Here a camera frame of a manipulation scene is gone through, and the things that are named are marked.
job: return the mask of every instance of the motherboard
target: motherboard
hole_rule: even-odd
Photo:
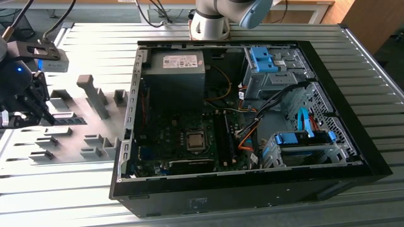
[[[139,176],[198,174],[247,169],[247,156],[235,153],[238,113],[154,114],[136,151]]]

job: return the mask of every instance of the white label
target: white label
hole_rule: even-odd
[[[239,99],[244,100],[244,92],[239,91]]]
[[[255,162],[255,164],[259,163],[259,157],[256,157],[256,155],[254,153],[251,154],[251,159]]]
[[[163,68],[196,68],[196,55],[168,55],[163,59]]]
[[[274,61],[276,65],[286,65],[286,61]]]

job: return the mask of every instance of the sticker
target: sticker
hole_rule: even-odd
[[[239,99],[244,100],[244,92],[239,91]]]
[[[274,61],[276,65],[286,65],[286,61]]]
[[[208,198],[188,199],[190,209],[204,209],[208,205]]]
[[[256,157],[256,155],[254,153],[251,154],[251,159],[255,162],[255,164],[259,163],[259,157]]]
[[[196,68],[196,55],[168,55],[163,59],[163,68]]]

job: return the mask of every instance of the blue plastic clip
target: blue plastic clip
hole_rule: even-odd
[[[335,132],[334,132],[334,131],[330,131],[330,132],[328,132],[328,136],[330,136],[332,142],[336,142],[336,135],[335,135]]]
[[[304,130],[308,132],[310,137],[315,137],[314,131],[311,129],[311,124],[310,124],[310,111],[304,107],[302,107],[299,109],[299,113],[298,113],[298,130],[303,130],[302,116],[303,116],[303,121],[304,121]]]
[[[276,144],[283,144],[283,139],[280,138],[279,135],[275,136]]]
[[[283,144],[294,144],[299,143],[296,134],[290,132],[290,133],[280,133],[280,138],[283,140]]]
[[[272,62],[272,55],[267,47],[252,47],[251,58],[258,66],[258,72],[278,72],[279,68]]]

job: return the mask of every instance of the black cable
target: black cable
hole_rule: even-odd
[[[278,23],[278,22],[283,22],[284,21],[284,18],[286,18],[286,13],[288,12],[288,0],[286,0],[286,10],[284,10],[284,15],[283,15],[283,18],[280,18],[279,20],[271,22],[271,24],[274,23]]]
[[[34,3],[34,0],[30,0],[30,1],[27,2],[24,8],[23,8],[22,11],[20,11],[20,14],[19,14],[18,18],[15,19],[15,21],[14,21],[14,23],[12,23],[12,26],[11,26],[12,28],[16,28],[16,27],[18,27],[18,24],[20,23],[20,21],[22,21],[24,15],[26,15],[26,12],[27,12],[27,10],[30,9],[32,3]]]
[[[247,132],[247,130],[251,129],[260,122],[262,118],[264,117],[264,112],[274,108],[278,104],[280,104],[283,97],[290,91],[300,87],[307,87],[308,85],[310,81],[303,81],[298,84],[287,86],[283,90],[280,90],[262,105],[259,111],[256,112],[255,120],[238,132],[238,135],[242,135],[244,132]]]
[[[170,17],[168,17],[167,11],[166,11],[166,9],[164,9],[164,7],[163,7],[163,4],[162,4],[160,0],[158,0],[158,2],[159,2],[159,5],[160,5],[160,7],[162,7],[162,11],[163,11],[164,14],[166,14],[167,22],[168,22],[168,23],[172,23],[172,20],[171,20]]]
[[[182,11],[180,11],[180,13],[179,13],[179,16],[176,17],[176,19],[174,19],[172,23],[179,19],[179,17],[180,17],[182,14],[183,14],[183,11],[184,11],[184,9],[182,9]]]
[[[139,10],[139,12],[140,12],[140,15],[142,15],[142,17],[144,18],[147,24],[148,24],[150,26],[155,27],[155,28],[162,27],[162,26],[164,25],[164,23],[160,22],[159,25],[154,25],[154,24],[148,21],[148,19],[146,18],[146,15],[144,15],[143,10],[142,10],[140,5],[139,5],[139,1],[135,0],[135,3],[136,3],[138,10]]]
[[[8,15],[2,15],[0,17],[8,17],[8,16],[12,16],[15,15],[18,12],[20,12],[22,10],[20,9],[16,9],[14,13],[8,14]]]
[[[63,23],[66,17],[70,15],[71,13],[71,10],[74,9],[75,7],[75,4],[76,4],[76,0],[72,0],[71,1],[71,6],[70,8],[66,10],[62,18],[59,19],[59,21],[56,22],[56,24],[54,24],[54,26],[48,29],[48,31],[46,31],[44,35],[43,35],[43,40],[47,40],[48,39],[48,36],[50,34],[55,31],[55,29],[59,27],[59,25]]]
[[[167,19],[167,22],[171,23],[171,20],[170,20],[170,17],[168,17],[168,15],[167,15],[166,10],[158,6],[158,4],[155,3],[154,0],[150,0],[150,2],[156,6],[158,10],[159,10],[160,12],[163,12],[163,15],[164,15],[164,17],[166,17],[166,19]]]

